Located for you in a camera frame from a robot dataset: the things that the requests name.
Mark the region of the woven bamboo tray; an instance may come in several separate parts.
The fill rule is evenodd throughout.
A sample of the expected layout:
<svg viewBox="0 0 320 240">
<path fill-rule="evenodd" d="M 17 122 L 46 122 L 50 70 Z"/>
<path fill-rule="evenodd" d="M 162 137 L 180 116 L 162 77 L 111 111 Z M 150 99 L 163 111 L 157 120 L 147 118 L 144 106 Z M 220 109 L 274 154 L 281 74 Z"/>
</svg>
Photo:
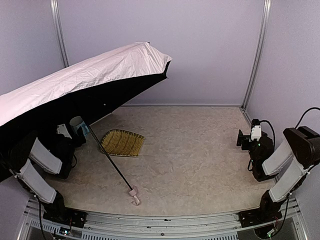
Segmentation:
<svg viewBox="0 0 320 240">
<path fill-rule="evenodd" d="M 111 156 L 138 157 L 145 141 L 145 137 L 135 132 L 112 129 L 108 131 L 100 143 Z"/>
</svg>

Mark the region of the light blue enamel mug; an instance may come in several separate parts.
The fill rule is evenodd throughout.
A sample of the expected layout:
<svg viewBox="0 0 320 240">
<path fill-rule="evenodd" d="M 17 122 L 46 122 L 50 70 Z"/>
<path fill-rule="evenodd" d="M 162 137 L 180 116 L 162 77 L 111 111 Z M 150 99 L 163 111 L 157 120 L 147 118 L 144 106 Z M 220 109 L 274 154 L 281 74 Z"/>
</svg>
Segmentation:
<svg viewBox="0 0 320 240">
<path fill-rule="evenodd" d="M 78 133 L 78 130 L 81 129 L 82 130 L 82 135 L 84 137 L 86 137 L 88 135 L 88 133 L 90 132 L 86 123 L 84 122 L 84 120 L 82 119 L 81 116 L 75 116 L 73 117 L 70 122 L 69 122 L 73 132 L 78 135 L 81 136 L 80 133 Z"/>
</svg>

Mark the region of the aluminium corner post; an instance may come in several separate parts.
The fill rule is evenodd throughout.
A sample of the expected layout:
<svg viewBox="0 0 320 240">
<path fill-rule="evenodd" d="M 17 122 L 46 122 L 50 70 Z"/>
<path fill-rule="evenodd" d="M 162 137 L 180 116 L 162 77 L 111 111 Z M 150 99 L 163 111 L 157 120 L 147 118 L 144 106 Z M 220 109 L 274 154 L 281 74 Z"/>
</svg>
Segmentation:
<svg viewBox="0 0 320 240">
<path fill-rule="evenodd" d="M 67 68 L 70 66 L 70 64 L 69 64 L 67 49 L 65 46 L 65 41 L 64 41 L 64 36 L 63 36 L 63 29 L 62 29 L 62 24 L 61 24 L 58 1 L 57 0 L 50 0 L 50 7 L 51 7 L 53 24 L 54 24 L 55 31 L 56 31 L 57 42 L 58 42 L 58 47 L 59 47 L 61 59 L 63 62 L 63 66 L 65 68 Z"/>
<path fill-rule="evenodd" d="M 265 0 L 263 3 L 263 11 L 262 11 L 262 19 L 261 19 L 261 24 L 260 24 L 260 30 L 259 30 L 259 35 L 258 35 L 258 42 L 257 42 L 257 47 L 253 59 L 253 65 L 252 69 L 250 72 L 250 77 L 249 77 L 249 82 L 248 86 L 244 95 L 244 99 L 241 105 L 241 108 L 244 112 L 247 111 L 250 98 L 252 96 L 253 90 L 254 90 L 254 85 L 256 82 L 260 62 L 261 62 L 261 57 L 263 54 L 263 47 L 265 43 L 265 38 L 266 38 L 266 33 L 267 33 L 267 28 L 268 28 L 268 22 L 269 22 L 269 17 L 270 17 L 270 11 L 271 11 L 271 0 Z"/>
</svg>

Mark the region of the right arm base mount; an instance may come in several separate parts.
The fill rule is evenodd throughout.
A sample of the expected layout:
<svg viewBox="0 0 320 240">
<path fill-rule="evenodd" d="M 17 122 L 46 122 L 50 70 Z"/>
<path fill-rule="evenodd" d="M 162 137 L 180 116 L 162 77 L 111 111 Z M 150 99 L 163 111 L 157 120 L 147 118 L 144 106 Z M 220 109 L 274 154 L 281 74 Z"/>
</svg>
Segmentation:
<svg viewBox="0 0 320 240">
<path fill-rule="evenodd" d="M 255 225 L 260 225 L 268 222 L 275 221 L 276 219 L 282 218 L 280 211 L 276 212 L 263 212 L 256 209 L 250 209 L 241 211 L 238 213 L 239 221 L 242 228 L 247 228 Z"/>
</svg>

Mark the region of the left aluminium corner post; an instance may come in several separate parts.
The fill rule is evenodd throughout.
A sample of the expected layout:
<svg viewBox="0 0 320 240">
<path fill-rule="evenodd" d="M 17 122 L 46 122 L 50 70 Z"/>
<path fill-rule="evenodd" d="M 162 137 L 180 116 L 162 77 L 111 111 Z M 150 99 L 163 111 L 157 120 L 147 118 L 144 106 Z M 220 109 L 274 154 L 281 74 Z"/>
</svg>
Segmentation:
<svg viewBox="0 0 320 240">
<path fill-rule="evenodd" d="M 62 24 L 61 24 L 58 1 L 57 0 L 50 0 L 50 7 L 51 7 L 53 24 L 54 24 L 55 31 L 56 31 L 57 42 L 58 42 L 58 47 L 59 47 L 61 59 L 63 62 L 63 66 L 65 68 L 67 68 L 70 66 L 70 64 L 69 64 L 67 49 L 65 46 L 65 41 L 64 41 L 64 36 L 63 36 L 63 29 L 62 29 Z"/>
</svg>

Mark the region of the right aluminium corner post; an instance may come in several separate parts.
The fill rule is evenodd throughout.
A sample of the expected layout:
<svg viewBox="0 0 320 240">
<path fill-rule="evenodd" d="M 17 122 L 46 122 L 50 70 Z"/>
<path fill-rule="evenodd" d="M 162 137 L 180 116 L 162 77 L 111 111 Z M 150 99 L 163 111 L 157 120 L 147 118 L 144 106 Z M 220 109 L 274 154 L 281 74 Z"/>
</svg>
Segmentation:
<svg viewBox="0 0 320 240">
<path fill-rule="evenodd" d="M 267 28 L 268 28 L 268 22 L 269 22 L 269 17 L 270 17 L 270 11 L 271 11 L 271 0 L 265 0 L 263 3 L 263 11 L 262 11 L 262 19 L 261 19 L 261 24 L 260 24 L 260 30 L 259 30 L 259 35 L 258 35 L 258 42 L 257 42 L 257 47 L 253 59 L 253 65 L 252 69 L 250 72 L 250 77 L 249 77 L 249 82 L 248 86 L 244 95 L 244 99 L 241 105 L 241 108 L 244 112 L 247 111 L 250 98 L 252 96 L 253 90 L 254 90 L 254 85 L 256 82 L 260 62 L 261 62 L 261 57 L 263 54 L 263 47 L 265 43 L 265 38 L 266 38 L 266 33 L 267 33 Z"/>
</svg>

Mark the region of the pink and black umbrella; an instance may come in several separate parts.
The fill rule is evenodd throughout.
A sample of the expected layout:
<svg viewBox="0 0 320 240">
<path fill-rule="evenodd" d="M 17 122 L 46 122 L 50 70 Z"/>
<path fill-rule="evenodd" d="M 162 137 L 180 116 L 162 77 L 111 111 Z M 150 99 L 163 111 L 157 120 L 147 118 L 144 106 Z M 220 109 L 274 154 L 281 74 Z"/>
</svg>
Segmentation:
<svg viewBox="0 0 320 240">
<path fill-rule="evenodd" d="M 57 133 L 81 116 L 88 129 L 140 93 L 163 81 L 172 58 L 148 42 L 136 42 L 17 88 L 0 97 L 0 133 Z"/>
</svg>

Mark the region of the aluminium front rail frame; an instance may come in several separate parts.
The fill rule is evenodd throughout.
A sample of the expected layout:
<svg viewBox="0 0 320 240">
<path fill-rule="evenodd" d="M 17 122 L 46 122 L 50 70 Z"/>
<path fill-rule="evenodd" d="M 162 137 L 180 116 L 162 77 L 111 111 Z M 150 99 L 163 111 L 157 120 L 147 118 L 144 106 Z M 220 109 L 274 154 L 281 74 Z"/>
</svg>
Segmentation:
<svg viewBox="0 0 320 240">
<path fill-rule="evenodd" d="M 298 203 L 281 207 L 286 217 L 242 225 L 237 212 L 189 216 L 134 216 L 88 211 L 80 227 L 39 219 L 39 204 L 30 199 L 22 215 L 17 240 L 245 240 L 257 239 L 256 231 L 279 229 L 276 240 L 309 239 Z"/>
</svg>

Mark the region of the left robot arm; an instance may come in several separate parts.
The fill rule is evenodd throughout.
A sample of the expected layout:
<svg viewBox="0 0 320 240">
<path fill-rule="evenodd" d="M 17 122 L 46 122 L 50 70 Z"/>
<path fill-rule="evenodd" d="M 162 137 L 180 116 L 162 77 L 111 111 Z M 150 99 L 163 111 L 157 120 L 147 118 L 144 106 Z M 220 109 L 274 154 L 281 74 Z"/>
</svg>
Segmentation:
<svg viewBox="0 0 320 240">
<path fill-rule="evenodd" d="M 45 135 L 35 130 L 23 134 L 1 132 L 0 181 L 17 178 L 22 187 L 35 194 L 47 213 L 64 219 L 68 214 L 64 197 L 46 182 L 37 168 L 67 179 L 77 165 L 75 150 L 85 143 L 82 131 L 70 137 L 54 131 Z"/>
</svg>

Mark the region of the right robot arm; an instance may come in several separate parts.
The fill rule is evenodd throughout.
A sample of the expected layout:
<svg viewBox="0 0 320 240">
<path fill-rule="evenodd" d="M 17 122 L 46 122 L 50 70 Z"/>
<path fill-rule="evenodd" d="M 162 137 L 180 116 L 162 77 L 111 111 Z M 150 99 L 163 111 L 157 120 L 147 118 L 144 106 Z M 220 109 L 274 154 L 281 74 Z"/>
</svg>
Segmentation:
<svg viewBox="0 0 320 240">
<path fill-rule="evenodd" d="M 320 163 L 320 135 L 299 123 L 283 130 L 284 139 L 275 146 L 276 139 L 263 132 L 263 120 L 251 121 L 250 133 L 238 132 L 236 145 L 249 153 L 248 171 L 258 182 L 271 180 L 279 173 L 276 184 L 261 197 L 259 207 L 239 213 L 241 220 L 250 217 L 261 221 L 279 218 L 280 208 Z"/>
</svg>

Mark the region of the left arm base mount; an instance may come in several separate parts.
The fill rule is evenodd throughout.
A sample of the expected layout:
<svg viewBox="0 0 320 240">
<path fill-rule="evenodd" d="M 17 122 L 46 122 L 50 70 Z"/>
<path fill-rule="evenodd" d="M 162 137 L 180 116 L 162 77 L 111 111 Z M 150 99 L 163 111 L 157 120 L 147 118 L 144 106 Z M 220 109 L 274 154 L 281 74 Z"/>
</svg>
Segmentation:
<svg viewBox="0 0 320 240">
<path fill-rule="evenodd" d="M 45 211 L 43 218 L 55 223 L 68 225 L 69 227 L 83 229 L 86 223 L 87 213 L 84 211 L 67 208 L 64 216 L 54 216 L 52 212 Z"/>
</svg>

